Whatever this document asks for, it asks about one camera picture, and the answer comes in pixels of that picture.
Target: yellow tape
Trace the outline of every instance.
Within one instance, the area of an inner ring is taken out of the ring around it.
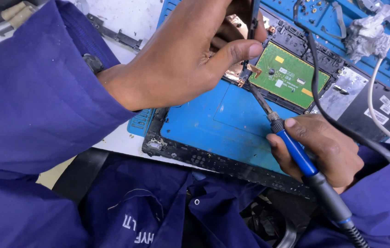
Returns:
[[[275,60],[279,63],[283,63],[284,62],[284,59],[279,57],[279,56],[276,56]]]
[[[313,97],[313,93],[311,91],[307,90],[306,88],[302,88],[301,92]]]

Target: black cable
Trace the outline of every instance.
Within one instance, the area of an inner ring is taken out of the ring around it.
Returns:
[[[369,149],[379,153],[382,155],[389,163],[390,163],[390,151],[386,149],[385,147],[381,146],[377,142],[374,142],[368,138],[363,137],[361,134],[352,131],[351,129],[344,127],[342,124],[337,122],[335,119],[333,119],[331,116],[325,112],[325,110],[322,108],[321,103],[319,101],[319,94],[318,94],[318,87],[319,87],[319,65],[318,65],[318,52],[316,48],[316,44],[313,38],[312,32],[304,27],[301,23],[297,21],[297,15],[298,15],[298,8],[299,4],[302,0],[297,0],[293,7],[293,20],[295,25],[297,25],[299,28],[302,28],[305,31],[305,35],[308,40],[308,46],[311,50],[311,55],[313,56],[313,63],[314,63],[314,72],[313,72],[313,80],[311,82],[311,92],[313,93],[313,99],[314,103],[316,104],[317,108],[321,112],[321,115],[324,116],[324,118],[337,130],[341,131],[346,136],[352,138],[359,144],[368,147]],[[363,238],[359,234],[358,230],[355,227],[352,227],[350,229],[345,229],[344,233],[352,240],[353,245],[355,247],[368,247],[366,242],[362,242]]]

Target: white cable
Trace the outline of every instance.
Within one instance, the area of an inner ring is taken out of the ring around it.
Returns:
[[[385,50],[385,53],[388,52],[390,49],[390,44]],[[374,67],[373,75],[371,75],[370,83],[368,86],[368,108],[370,110],[370,115],[376,124],[377,127],[379,127],[380,130],[382,130],[386,135],[390,137],[390,131],[386,130],[385,127],[382,126],[382,124],[377,120],[376,115],[374,113],[373,108],[373,88],[374,88],[374,81],[376,79],[377,72],[379,71],[380,64],[382,63],[383,59],[378,59],[376,66]]]

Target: blue work coat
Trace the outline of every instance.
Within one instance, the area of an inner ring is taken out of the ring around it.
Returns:
[[[38,174],[88,149],[136,113],[82,59],[118,60],[71,3],[49,1],[0,42],[0,247],[180,247],[187,191],[211,247],[268,247],[239,215],[264,188],[236,178],[116,157],[95,180],[82,216],[36,184]],[[390,166],[361,147],[371,173],[341,196],[372,247],[390,247]],[[351,247],[312,222],[298,247]]]

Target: hand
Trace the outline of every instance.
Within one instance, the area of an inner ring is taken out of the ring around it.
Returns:
[[[225,19],[231,14],[250,20],[250,0],[183,0],[129,64],[105,70],[98,79],[128,110],[186,103],[213,89],[234,63],[262,53],[262,14],[256,40],[244,39]],[[218,52],[209,59],[209,50]]]
[[[363,167],[357,155],[359,147],[348,136],[330,125],[318,114],[306,114],[285,120],[285,129],[292,138],[316,155],[318,169],[330,185],[341,194],[356,183],[354,175]],[[302,182],[302,172],[292,160],[283,140],[268,134],[272,154],[286,174]]]

